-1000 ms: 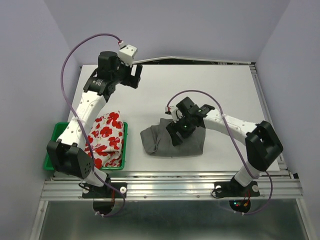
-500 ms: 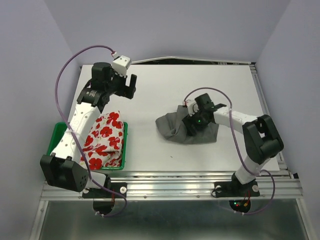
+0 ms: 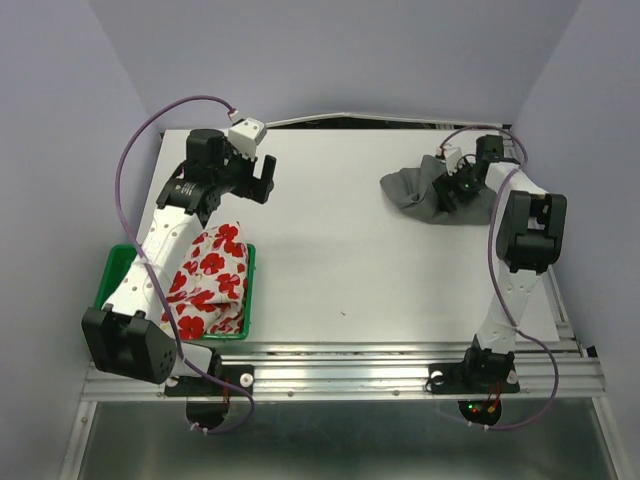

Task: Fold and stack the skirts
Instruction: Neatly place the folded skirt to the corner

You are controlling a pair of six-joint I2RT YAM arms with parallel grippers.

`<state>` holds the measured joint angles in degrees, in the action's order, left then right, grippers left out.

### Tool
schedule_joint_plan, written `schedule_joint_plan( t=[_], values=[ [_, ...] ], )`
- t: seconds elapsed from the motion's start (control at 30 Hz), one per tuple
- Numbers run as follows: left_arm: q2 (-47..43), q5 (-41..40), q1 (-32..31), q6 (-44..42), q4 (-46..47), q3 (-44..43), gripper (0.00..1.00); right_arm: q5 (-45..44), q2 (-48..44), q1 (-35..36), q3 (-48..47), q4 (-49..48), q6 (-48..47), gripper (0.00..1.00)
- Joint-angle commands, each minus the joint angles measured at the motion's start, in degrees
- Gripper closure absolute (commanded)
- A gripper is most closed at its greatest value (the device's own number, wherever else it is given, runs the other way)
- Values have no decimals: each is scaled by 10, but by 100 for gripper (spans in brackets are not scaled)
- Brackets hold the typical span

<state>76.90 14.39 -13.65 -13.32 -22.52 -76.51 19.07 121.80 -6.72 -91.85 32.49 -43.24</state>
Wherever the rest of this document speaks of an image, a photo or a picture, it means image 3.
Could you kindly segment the grey pleated skirt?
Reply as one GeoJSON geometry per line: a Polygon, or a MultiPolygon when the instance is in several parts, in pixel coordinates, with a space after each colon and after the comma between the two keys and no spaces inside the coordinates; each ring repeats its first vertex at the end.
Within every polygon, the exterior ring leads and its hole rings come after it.
{"type": "Polygon", "coordinates": [[[405,216],[431,225],[488,225],[496,193],[484,189],[468,203],[457,202],[454,212],[439,208],[433,181],[446,172],[431,155],[424,155],[420,166],[402,168],[384,175],[379,184],[389,202],[405,216]]]}

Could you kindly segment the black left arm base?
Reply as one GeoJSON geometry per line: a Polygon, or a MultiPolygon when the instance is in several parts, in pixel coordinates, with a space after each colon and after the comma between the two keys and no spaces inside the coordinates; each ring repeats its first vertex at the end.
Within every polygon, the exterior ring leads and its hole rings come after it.
{"type": "Polygon", "coordinates": [[[238,430],[255,413],[255,366],[227,364],[215,354],[208,375],[216,381],[199,374],[170,377],[164,395],[186,400],[185,416],[192,431],[216,435],[238,430]]]}

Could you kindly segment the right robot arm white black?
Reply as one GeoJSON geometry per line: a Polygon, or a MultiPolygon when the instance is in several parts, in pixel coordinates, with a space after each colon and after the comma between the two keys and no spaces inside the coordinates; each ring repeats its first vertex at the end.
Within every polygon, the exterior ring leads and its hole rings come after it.
{"type": "Polygon", "coordinates": [[[460,366],[463,384],[482,390],[513,369],[529,297],[561,253],[567,199],[536,185],[522,162],[507,158],[499,135],[477,138],[471,160],[449,140],[438,147],[436,158],[445,165],[433,181],[445,212],[459,212],[486,190],[495,193],[487,254],[494,297],[460,366]]]}

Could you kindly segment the white red floral skirt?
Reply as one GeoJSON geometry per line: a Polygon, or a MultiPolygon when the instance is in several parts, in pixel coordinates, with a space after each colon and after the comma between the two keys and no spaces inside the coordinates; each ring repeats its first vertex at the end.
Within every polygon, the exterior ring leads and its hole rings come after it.
{"type": "Polygon", "coordinates": [[[244,324],[249,251],[237,222],[204,230],[187,250],[167,302],[179,338],[239,334],[244,324]]]}

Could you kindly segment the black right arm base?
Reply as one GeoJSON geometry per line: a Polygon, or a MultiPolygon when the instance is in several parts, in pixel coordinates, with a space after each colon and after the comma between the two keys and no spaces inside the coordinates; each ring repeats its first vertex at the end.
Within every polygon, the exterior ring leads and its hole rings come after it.
{"type": "Polygon", "coordinates": [[[482,348],[474,338],[462,360],[428,365],[425,390],[459,396],[459,410],[466,421],[495,427],[503,410],[502,395],[520,392],[514,360],[513,352],[482,348]]]}

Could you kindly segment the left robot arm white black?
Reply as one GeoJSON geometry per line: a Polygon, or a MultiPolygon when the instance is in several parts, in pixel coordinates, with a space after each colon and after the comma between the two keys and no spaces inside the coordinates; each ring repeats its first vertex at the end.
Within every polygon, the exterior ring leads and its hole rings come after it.
{"type": "Polygon", "coordinates": [[[228,131],[194,129],[185,159],[156,200],[151,224],[137,255],[115,291],[89,308],[81,325],[95,367],[152,384],[188,376],[199,393],[222,382],[213,349],[183,343],[178,330],[161,321],[169,289],[188,247],[204,231],[222,196],[230,192],[263,204],[273,188],[276,160],[266,156],[254,175],[264,123],[248,118],[228,131]]]}

